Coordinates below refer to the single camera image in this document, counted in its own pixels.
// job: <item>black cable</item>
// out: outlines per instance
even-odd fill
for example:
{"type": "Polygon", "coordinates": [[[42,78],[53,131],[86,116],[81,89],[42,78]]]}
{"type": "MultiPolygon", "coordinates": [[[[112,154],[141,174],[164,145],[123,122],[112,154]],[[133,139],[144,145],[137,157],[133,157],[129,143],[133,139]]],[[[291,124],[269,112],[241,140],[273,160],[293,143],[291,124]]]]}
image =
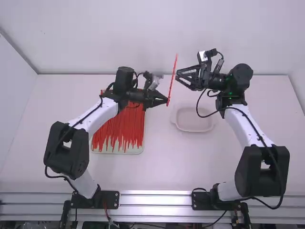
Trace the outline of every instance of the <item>black cable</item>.
{"type": "Polygon", "coordinates": [[[48,174],[48,167],[47,166],[45,166],[45,168],[44,168],[44,174],[45,174],[45,176],[47,178],[50,178],[50,179],[53,179],[53,178],[63,178],[64,180],[66,180],[69,183],[69,185],[71,186],[71,188],[73,188],[73,190],[75,192],[78,192],[78,190],[72,185],[71,181],[69,181],[69,179],[67,177],[65,177],[65,176],[50,176],[48,174]]]}
{"type": "Polygon", "coordinates": [[[132,224],[130,227],[129,227],[129,229],[132,229],[132,227],[135,225],[135,223],[134,224],[132,224]]]}
{"type": "Polygon", "coordinates": [[[108,87],[106,88],[106,91],[109,91],[110,88],[114,85],[114,82],[112,82],[111,84],[108,85],[108,87]]]}
{"type": "Polygon", "coordinates": [[[75,209],[75,222],[77,221],[77,208],[75,209]]]}
{"type": "Polygon", "coordinates": [[[221,220],[222,217],[224,217],[225,213],[227,213],[227,210],[223,212],[223,214],[213,223],[208,224],[207,226],[202,227],[203,228],[208,228],[210,226],[213,226],[214,224],[216,224],[219,220],[221,220]]]}
{"type": "Polygon", "coordinates": [[[139,75],[143,75],[145,72],[139,73],[137,74],[137,78],[139,77],[139,75]]]}
{"type": "Polygon", "coordinates": [[[283,192],[284,187],[283,187],[283,181],[282,181],[281,171],[280,171],[280,169],[279,169],[279,167],[278,167],[278,164],[277,164],[277,162],[276,162],[275,157],[273,156],[271,150],[269,149],[269,147],[268,147],[267,144],[265,143],[263,137],[259,134],[258,130],[257,130],[256,127],[254,126],[254,124],[252,123],[252,121],[250,120],[250,118],[247,116],[247,114],[246,114],[245,112],[243,112],[242,110],[236,108],[236,107],[224,107],[224,108],[218,109],[218,110],[216,110],[216,111],[214,111],[214,112],[212,112],[212,113],[210,113],[210,114],[208,114],[208,115],[206,115],[206,116],[200,115],[200,114],[198,113],[198,103],[199,103],[199,100],[200,100],[200,98],[201,98],[202,95],[203,95],[203,93],[199,96],[199,99],[198,99],[197,105],[196,105],[196,112],[197,112],[197,114],[198,114],[199,117],[201,117],[201,118],[207,118],[207,117],[209,117],[209,116],[214,115],[215,113],[217,113],[217,112],[219,112],[219,111],[224,111],[224,110],[227,110],[227,109],[233,109],[233,110],[239,111],[239,112],[242,113],[242,115],[248,120],[248,122],[250,123],[251,127],[254,129],[256,135],[258,136],[259,140],[262,142],[262,144],[263,144],[264,147],[266,148],[266,150],[267,150],[269,156],[271,157],[271,159],[272,159],[272,161],[273,161],[273,164],[274,164],[274,166],[275,166],[275,169],[276,169],[276,172],[277,172],[277,175],[278,175],[278,178],[279,178],[279,182],[280,182],[280,195],[281,195],[281,196],[280,196],[280,200],[279,200],[278,204],[277,204],[276,206],[272,207],[272,206],[266,204],[265,202],[263,202],[261,199],[259,199],[259,198],[257,198],[257,197],[248,197],[248,198],[242,199],[242,200],[255,199],[255,200],[259,201],[260,203],[264,204],[264,205],[265,205],[266,207],[268,207],[269,209],[278,209],[278,208],[281,206],[281,204],[282,204],[282,202],[283,202],[283,198],[284,198],[284,192],[283,192]]]}
{"type": "Polygon", "coordinates": [[[213,90],[209,90],[208,93],[207,93],[207,96],[210,97],[210,98],[216,97],[216,96],[218,96],[221,93],[220,92],[220,93],[217,93],[217,94],[210,95],[211,92],[213,92],[213,90]]]}
{"type": "Polygon", "coordinates": [[[224,55],[223,55],[221,52],[218,52],[218,51],[217,51],[217,53],[218,53],[219,55],[221,55],[221,59],[224,60],[224,55]]]}

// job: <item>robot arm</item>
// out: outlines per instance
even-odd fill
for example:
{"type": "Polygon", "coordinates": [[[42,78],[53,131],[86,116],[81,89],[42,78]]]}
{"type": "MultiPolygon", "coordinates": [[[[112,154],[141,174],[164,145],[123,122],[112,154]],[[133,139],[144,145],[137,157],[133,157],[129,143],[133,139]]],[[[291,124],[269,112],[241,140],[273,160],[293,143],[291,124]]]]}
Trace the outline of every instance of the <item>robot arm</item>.
{"type": "Polygon", "coordinates": [[[220,201],[255,196],[281,196],[283,199],[288,176],[289,151],[284,146],[276,146],[262,132],[249,112],[244,92],[250,86],[253,70],[247,64],[241,63],[228,74],[220,73],[224,62],[221,54],[222,58],[212,72],[211,58],[217,54],[221,53],[216,49],[198,52],[199,64],[179,69],[176,75],[178,82],[193,91],[220,91],[216,96],[216,110],[234,130],[244,149],[234,179],[215,184],[211,189],[211,196],[220,201]],[[262,163],[269,165],[269,168],[261,168],[262,163]]]}
{"type": "Polygon", "coordinates": [[[48,178],[62,177],[86,199],[99,199],[100,186],[92,179],[87,170],[89,164],[89,139],[109,119],[123,110],[129,101],[142,103],[143,109],[167,103],[167,97],[156,90],[162,76],[144,72],[146,83],[138,89],[138,76],[133,78],[134,69],[120,67],[115,82],[100,95],[100,100],[85,113],[68,123],[55,122],[51,129],[43,162],[48,178]],[[47,168],[62,176],[51,177],[47,168]]]}

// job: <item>red straw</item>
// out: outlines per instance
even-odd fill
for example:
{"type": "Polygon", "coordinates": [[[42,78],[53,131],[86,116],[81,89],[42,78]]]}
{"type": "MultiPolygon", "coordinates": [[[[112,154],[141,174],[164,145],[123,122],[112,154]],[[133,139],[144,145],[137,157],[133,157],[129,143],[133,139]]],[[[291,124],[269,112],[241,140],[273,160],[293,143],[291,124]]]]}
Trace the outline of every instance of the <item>red straw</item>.
{"type": "Polygon", "coordinates": [[[168,106],[168,104],[170,103],[170,99],[171,99],[172,84],[173,84],[173,78],[174,78],[174,76],[176,75],[176,64],[177,64],[177,60],[178,60],[178,54],[176,54],[175,63],[173,64],[172,80],[171,80],[171,84],[170,84],[170,90],[169,90],[169,92],[168,92],[168,97],[167,97],[167,104],[166,104],[166,106],[168,106]]]}

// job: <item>metal extrusion frame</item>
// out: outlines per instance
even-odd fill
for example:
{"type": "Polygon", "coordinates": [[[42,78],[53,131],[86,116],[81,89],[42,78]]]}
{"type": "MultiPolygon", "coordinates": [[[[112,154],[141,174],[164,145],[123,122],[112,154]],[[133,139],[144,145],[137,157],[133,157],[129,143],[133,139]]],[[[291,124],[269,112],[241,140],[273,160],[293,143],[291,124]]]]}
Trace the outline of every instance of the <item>metal extrusion frame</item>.
{"type": "MultiPolygon", "coordinates": [[[[189,222],[211,223],[222,211],[194,211],[191,191],[120,191],[120,206],[109,210],[117,222],[189,222]]],[[[71,193],[0,192],[0,220],[59,221],[63,203],[71,193]]],[[[278,198],[262,198],[269,205],[276,205],[278,198]]],[[[285,195],[281,207],[271,210],[255,200],[246,201],[252,223],[305,224],[305,195],[285,195]]],[[[75,220],[75,210],[69,213],[75,220]]],[[[77,220],[107,221],[103,209],[78,209],[77,220]]],[[[231,222],[231,212],[219,221],[231,222]]]]}

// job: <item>plastic container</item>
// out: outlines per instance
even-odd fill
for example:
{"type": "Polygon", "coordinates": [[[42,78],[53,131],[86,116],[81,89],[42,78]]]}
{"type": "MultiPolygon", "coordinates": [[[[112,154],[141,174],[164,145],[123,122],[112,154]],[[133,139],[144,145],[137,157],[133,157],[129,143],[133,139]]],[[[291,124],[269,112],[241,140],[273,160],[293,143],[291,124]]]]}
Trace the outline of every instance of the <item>plastic container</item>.
{"type": "MultiPolygon", "coordinates": [[[[208,115],[210,111],[204,107],[198,107],[201,115],[208,115]]],[[[187,132],[207,132],[214,128],[215,119],[213,116],[200,118],[196,113],[193,104],[175,104],[171,112],[170,121],[174,123],[179,130],[187,132]]]]}

